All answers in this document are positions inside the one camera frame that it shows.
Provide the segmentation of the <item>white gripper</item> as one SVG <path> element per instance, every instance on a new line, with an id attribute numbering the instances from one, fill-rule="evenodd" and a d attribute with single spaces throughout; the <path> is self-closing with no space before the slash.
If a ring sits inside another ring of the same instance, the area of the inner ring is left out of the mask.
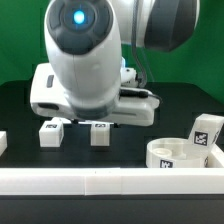
<path id="1" fill-rule="evenodd" d="M 152 92 L 122 87 L 121 93 L 117 105 L 109 115 L 103 118 L 86 116 L 85 120 L 137 126 L 150 126 L 154 123 L 154 111 L 159 107 L 160 100 Z M 82 120 L 72 110 L 65 97 L 65 90 L 49 63 L 39 64 L 35 70 L 30 104 L 33 112 L 40 116 Z"/>

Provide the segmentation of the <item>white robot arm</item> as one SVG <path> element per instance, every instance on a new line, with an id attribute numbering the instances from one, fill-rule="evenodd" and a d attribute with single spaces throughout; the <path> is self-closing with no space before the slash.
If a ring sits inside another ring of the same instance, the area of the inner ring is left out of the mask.
<path id="1" fill-rule="evenodd" d="M 30 93 L 41 116 L 150 126 L 161 99 L 144 72 L 127 68 L 123 44 L 169 52 L 193 34 L 200 0 L 50 0 L 48 61 Z"/>

